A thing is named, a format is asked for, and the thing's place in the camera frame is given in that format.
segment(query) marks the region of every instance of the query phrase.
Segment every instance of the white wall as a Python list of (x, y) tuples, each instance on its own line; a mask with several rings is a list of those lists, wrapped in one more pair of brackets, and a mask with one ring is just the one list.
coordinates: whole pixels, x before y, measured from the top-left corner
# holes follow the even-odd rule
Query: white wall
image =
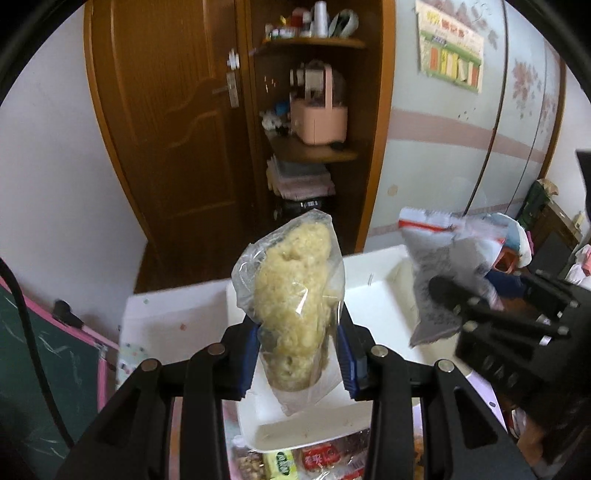
[[(546, 178), (558, 186), (559, 195), (554, 200), (571, 218), (580, 210), (585, 211), (585, 187), (574, 154), (578, 149), (591, 149), (591, 103), (567, 68), (562, 125)], [(581, 226), (583, 236), (588, 230), (589, 220), (585, 217)]]
[(100, 135), (82, 30), (80, 8), (0, 107), (0, 256), (25, 294), (116, 339), (146, 240)]

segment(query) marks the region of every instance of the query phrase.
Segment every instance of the wooden cabinet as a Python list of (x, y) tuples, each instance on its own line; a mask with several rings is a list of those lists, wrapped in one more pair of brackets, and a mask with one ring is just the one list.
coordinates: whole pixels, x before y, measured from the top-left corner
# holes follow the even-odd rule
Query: wooden cabinet
[(531, 230), (534, 251), (540, 250), (550, 232), (556, 232), (564, 244), (574, 250), (583, 239), (581, 232), (574, 227), (572, 220), (554, 201), (549, 201)]
[[(379, 178), (384, 157), (388, 118), (391, 107), (394, 72), (394, 10), (382, 0), (331, 0), (329, 14), (336, 15), (350, 8), (359, 16), (359, 28), (350, 39), (295, 38), (263, 42), (265, 24), (288, 17), (295, 7), (313, 9), (314, 2), (304, 0), (249, 0), (252, 50), (249, 71), (253, 93), (253, 117), (273, 109), (275, 104), (289, 99), (290, 69), (302, 62), (318, 59), (330, 64), (346, 82), (348, 130), (345, 150), (330, 147), (306, 147), (293, 138), (268, 136), (259, 121), (255, 126), (256, 159), (259, 168), (273, 155), (279, 160), (326, 163), (335, 184), (334, 209), (330, 212), (343, 254), (351, 254), (356, 245), (363, 245), (373, 202), (366, 200), (371, 177)], [(384, 44), (384, 11), (387, 11), (391, 42)], [(266, 217), (269, 229), (276, 228), (272, 219), (276, 198), (270, 192)]]

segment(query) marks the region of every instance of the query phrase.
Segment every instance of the snack package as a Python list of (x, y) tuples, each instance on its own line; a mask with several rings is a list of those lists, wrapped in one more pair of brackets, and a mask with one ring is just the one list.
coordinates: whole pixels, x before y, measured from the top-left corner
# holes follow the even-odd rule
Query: snack package
[(263, 460), (268, 480), (298, 480), (297, 467), (291, 450), (265, 453)]
[(363, 478), (369, 430), (294, 451), (299, 480)]
[(242, 480), (267, 480), (263, 454), (248, 448), (242, 436), (232, 440), (232, 458)]
[(403, 208), (398, 227), (413, 261), (413, 290), (418, 325), (411, 346), (432, 343), (454, 335), (460, 317), (437, 304), (429, 295), (429, 281), (443, 275), (502, 310), (493, 285), (485, 279), (501, 251), (506, 226), (473, 216)]
[(261, 324), (262, 364), (284, 413), (316, 404), (341, 382), (330, 337), (345, 268), (330, 215), (311, 210), (250, 244), (232, 283), (238, 307)]

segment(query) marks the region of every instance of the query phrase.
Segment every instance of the wooden door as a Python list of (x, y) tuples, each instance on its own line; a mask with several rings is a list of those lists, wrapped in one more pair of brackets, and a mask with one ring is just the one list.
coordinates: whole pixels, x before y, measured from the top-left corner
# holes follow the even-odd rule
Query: wooden door
[(103, 137), (167, 284), (228, 277), (256, 218), (238, 70), (239, 107), (225, 89), (237, 50), (233, 0), (93, 0), (87, 8)]

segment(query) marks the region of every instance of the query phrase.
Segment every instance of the wardrobe door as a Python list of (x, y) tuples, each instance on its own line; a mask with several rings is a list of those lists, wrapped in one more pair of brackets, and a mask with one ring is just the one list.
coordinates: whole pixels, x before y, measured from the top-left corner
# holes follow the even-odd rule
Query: wardrobe door
[(554, 123), (556, 122), (556, 109), (558, 107), (558, 94), (560, 91), (560, 57), (548, 42), (545, 43), (545, 50), (545, 88), (538, 131), (535, 135), (534, 149), (531, 151), (530, 159), (525, 166), (523, 177), (506, 211), (506, 214), (510, 217), (515, 217), (519, 213), (519, 209), (531, 184), (536, 181), (540, 174), (542, 163), (550, 146), (550, 137), (552, 136)]
[(544, 37), (506, 5), (508, 64), (501, 118), (492, 151), (469, 213), (506, 212), (534, 147), (544, 99)]
[(420, 72), (415, 0), (398, 0), (392, 111), (366, 251), (401, 242), (404, 206), (463, 213), (491, 144), (505, 68), (503, 2), (427, 3), (484, 38), (482, 93)]

